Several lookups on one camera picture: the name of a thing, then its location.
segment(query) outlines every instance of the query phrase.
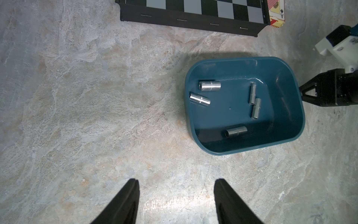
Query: chessboard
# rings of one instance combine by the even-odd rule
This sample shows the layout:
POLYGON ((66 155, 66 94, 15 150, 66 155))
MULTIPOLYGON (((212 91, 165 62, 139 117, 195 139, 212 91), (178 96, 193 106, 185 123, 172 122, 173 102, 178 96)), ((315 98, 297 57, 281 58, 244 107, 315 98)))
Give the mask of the chessboard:
POLYGON ((134 18, 133 10, 135 10, 139 12, 137 15, 147 17, 144 19, 146 23, 194 29, 201 27, 200 29, 204 30, 253 36, 257 36, 264 26, 270 24, 267 0, 116 0, 116 2, 121 6, 121 14, 123 9, 131 10, 131 12, 124 12, 124 16, 121 15, 122 21, 143 22, 143 18, 134 18), (174 20, 189 23, 181 24, 174 20))

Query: blue plastic bin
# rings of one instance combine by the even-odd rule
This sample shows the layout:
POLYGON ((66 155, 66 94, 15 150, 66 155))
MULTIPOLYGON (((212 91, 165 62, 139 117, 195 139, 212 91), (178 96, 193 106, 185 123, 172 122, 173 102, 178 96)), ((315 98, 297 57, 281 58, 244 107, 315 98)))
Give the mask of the blue plastic bin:
POLYGON ((297 139, 305 126, 300 91, 292 69, 276 57, 204 60, 185 79, 188 131, 207 153, 227 155, 297 139), (221 82, 219 91, 200 91, 201 80, 221 82), (259 119, 251 119, 251 82, 262 99, 259 119), (189 100, 189 93, 211 100, 209 106, 189 100), (246 126, 247 133, 225 138, 228 128, 246 126))

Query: gray metal cylinder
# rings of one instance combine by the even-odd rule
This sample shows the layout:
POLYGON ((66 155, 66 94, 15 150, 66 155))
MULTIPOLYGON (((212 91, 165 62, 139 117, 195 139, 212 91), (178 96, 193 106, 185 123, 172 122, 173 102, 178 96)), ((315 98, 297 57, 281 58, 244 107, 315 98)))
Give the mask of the gray metal cylinder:
POLYGON ((261 108, 261 99, 256 98, 255 105, 252 107, 252 114, 251 114, 252 119, 258 119, 260 108, 261 108))
POLYGON ((247 132, 247 128, 245 126, 238 127, 238 128, 231 128, 225 130, 225 136, 227 138, 231 138, 231 137, 242 135, 246 132, 247 132))
POLYGON ((221 88, 221 83, 219 81, 200 81, 199 89, 201 91, 214 91, 221 88))
POLYGON ((251 84, 251 89, 250 89, 250 99, 248 101, 249 104, 254 105, 255 104, 255 97, 256 97, 256 84, 252 83, 251 84))
POLYGON ((209 106, 210 105, 210 100, 208 98, 205 98, 203 96, 199 96, 195 93, 190 93, 189 95, 190 100, 195 101, 197 103, 209 106))

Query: marble floor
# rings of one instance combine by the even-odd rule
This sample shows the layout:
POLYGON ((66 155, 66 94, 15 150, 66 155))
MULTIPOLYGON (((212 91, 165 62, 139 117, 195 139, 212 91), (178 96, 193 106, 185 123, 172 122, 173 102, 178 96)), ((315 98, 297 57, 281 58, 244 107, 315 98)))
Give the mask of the marble floor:
POLYGON ((0 222, 90 223, 129 178, 137 223, 218 223, 224 178, 265 223, 358 223, 358 105, 304 103, 293 142, 228 156, 186 128, 184 78, 208 58, 275 56, 303 84, 341 68, 314 45, 357 0, 287 0, 257 38, 120 21, 114 0, 0 0, 0 222))

